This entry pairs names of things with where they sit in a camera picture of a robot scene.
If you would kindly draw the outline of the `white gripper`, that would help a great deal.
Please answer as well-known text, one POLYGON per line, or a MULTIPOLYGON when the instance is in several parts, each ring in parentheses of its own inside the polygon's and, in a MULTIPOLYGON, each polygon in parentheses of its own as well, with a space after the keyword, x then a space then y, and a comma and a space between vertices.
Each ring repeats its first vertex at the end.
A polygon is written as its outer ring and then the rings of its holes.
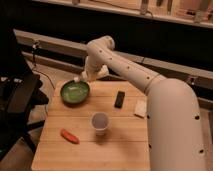
POLYGON ((86 82, 93 82, 109 75, 109 70, 106 65, 103 65, 99 71, 92 71, 86 68, 81 73, 81 79, 86 82))

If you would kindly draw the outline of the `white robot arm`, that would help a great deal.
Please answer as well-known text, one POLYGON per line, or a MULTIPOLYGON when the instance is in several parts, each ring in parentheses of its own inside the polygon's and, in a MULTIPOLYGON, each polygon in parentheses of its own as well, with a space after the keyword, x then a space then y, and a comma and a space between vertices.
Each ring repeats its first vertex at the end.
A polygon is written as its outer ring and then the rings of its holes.
POLYGON ((107 66, 147 96, 150 171, 207 171, 198 99, 184 81, 167 78, 114 52, 110 36, 86 44, 83 78, 107 66))

